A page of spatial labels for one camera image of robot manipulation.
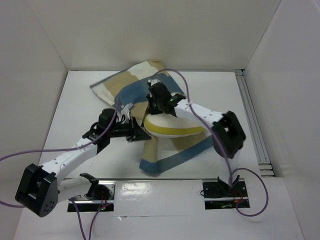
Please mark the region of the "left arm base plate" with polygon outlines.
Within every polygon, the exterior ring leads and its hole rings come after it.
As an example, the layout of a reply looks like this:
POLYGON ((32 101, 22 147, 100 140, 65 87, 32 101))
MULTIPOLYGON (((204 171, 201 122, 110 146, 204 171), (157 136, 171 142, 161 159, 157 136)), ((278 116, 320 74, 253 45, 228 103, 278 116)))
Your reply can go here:
POLYGON ((115 183, 98 184, 85 195, 72 198, 80 213, 113 212, 115 199, 115 183))

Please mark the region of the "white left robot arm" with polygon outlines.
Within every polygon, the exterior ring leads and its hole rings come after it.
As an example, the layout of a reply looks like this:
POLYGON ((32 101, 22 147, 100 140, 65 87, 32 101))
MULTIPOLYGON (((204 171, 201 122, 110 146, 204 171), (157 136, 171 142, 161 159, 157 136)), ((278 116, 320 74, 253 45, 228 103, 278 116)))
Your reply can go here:
POLYGON ((108 202, 110 191, 99 180, 88 174, 67 180, 66 177, 85 161, 98 155, 106 148, 112 138, 126 138, 128 142, 150 140, 134 117, 124 122, 117 120, 117 111, 104 109, 73 150, 42 165, 28 165, 22 175, 15 200, 39 217, 47 216, 55 206, 75 196, 88 200, 108 202))

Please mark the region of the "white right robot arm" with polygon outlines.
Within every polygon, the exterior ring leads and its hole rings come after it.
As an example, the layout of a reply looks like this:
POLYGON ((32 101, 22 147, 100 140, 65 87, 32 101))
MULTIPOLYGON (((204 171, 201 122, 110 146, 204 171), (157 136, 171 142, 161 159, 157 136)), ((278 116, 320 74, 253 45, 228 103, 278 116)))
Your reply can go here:
POLYGON ((246 140, 235 113, 221 113, 192 103, 181 93, 170 93, 157 79, 148 80, 147 85, 149 113, 144 118, 144 128, 155 137, 171 139, 210 132, 213 148, 221 157, 217 188, 223 196, 230 196, 239 181, 239 177, 233 175, 246 140))

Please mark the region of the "cream and yellow pillow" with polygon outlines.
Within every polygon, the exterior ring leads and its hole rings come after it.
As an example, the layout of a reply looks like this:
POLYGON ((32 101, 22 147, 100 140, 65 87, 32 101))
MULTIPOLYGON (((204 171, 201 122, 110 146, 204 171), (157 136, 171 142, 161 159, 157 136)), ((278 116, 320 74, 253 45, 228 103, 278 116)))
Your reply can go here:
POLYGON ((147 114, 143 120, 145 130, 155 137, 180 138, 202 133, 205 129, 181 117, 170 114, 147 114))

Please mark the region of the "blue beige patchwork pillowcase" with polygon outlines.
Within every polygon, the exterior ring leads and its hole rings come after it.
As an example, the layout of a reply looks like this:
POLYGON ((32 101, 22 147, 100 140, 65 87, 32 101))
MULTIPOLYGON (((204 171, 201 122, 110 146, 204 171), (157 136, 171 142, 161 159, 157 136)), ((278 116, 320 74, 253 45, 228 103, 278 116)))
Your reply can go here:
POLYGON ((213 146, 205 127, 194 120, 165 113, 165 103, 182 98, 189 109, 186 94, 159 61, 144 61, 113 74, 90 89, 109 105, 120 102, 122 114, 136 118, 149 137, 143 146, 139 167, 155 175, 170 170, 213 146))

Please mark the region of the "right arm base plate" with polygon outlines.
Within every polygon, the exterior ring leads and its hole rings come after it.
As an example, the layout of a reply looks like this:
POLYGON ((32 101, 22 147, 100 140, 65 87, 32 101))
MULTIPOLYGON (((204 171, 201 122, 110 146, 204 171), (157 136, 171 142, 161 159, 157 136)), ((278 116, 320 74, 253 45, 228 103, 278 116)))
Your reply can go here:
POLYGON ((239 209, 250 208, 247 186, 243 179, 236 183, 232 190, 223 191, 218 180, 203 180, 200 195, 204 200, 206 210, 239 209))

